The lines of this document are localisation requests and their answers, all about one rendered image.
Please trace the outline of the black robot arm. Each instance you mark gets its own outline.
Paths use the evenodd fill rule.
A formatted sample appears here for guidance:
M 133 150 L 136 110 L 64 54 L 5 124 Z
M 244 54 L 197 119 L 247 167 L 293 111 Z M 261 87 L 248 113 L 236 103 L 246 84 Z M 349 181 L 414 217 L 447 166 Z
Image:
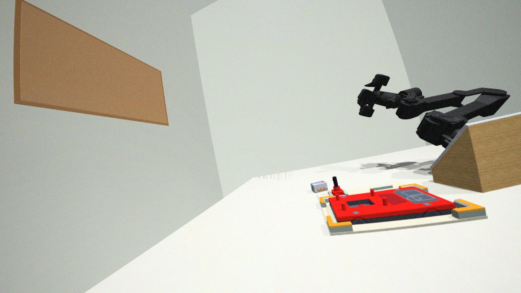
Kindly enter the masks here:
M 466 96 L 476 94 L 480 96 L 474 102 L 461 104 Z M 379 96 L 378 92 L 363 89 L 358 96 L 357 104 L 374 105 L 375 99 Z M 425 113 L 416 134 L 428 143 L 446 148 L 469 119 L 494 115 L 509 97 L 504 90 L 482 87 L 469 91 L 455 90 L 452 93 L 425 98 L 422 91 L 415 87 L 398 94 L 386 93 L 381 98 L 381 105 L 386 109 L 398 108 L 396 115 L 400 119 L 412 119 L 431 111 Z M 435 111 L 450 106 L 458 108 L 446 113 Z

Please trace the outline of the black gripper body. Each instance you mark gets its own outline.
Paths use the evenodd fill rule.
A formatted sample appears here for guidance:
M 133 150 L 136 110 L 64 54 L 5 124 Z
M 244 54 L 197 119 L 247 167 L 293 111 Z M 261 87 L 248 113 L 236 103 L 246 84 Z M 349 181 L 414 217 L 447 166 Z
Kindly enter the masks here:
M 376 86 L 373 91 L 378 92 L 380 95 L 379 98 L 376 98 L 374 101 L 376 105 L 381 105 L 381 98 L 386 93 L 389 93 L 389 92 L 380 91 L 380 88 L 382 87 L 382 85 L 386 86 L 389 79 L 390 79 L 390 77 L 386 76 L 386 75 L 382 75 L 382 74 L 375 75 L 375 78 L 373 79 L 373 85 L 376 85 Z M 367 107 L 365 107 L 365 106 L 362 107 L 359 111 L 359 115 L 366 116 L 366 117 L 372 117 L 373 112 L 375 111 L 375 110 L 373 110 L 373 106 L 374 105 L 368 105 Z

